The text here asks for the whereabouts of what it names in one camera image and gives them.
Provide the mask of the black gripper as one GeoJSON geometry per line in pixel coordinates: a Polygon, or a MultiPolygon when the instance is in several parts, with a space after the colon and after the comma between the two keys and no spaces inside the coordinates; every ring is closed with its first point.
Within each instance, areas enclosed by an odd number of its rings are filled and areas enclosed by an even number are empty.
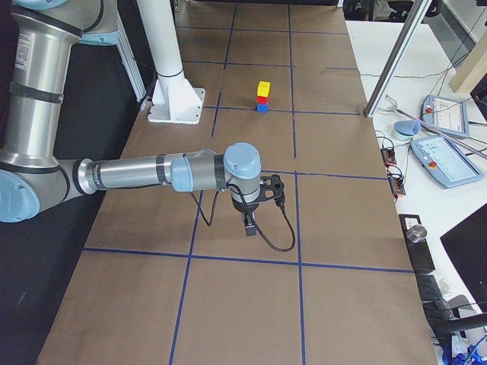
{"type": "Polygon", "coordinates": [[[237,200],[235,197],[232,197],[231,200],[234,208],[243,215],[246,236],[256,235],[255,210],[263,200],[258,198],[253,202],[245,203],[237,200]]]}

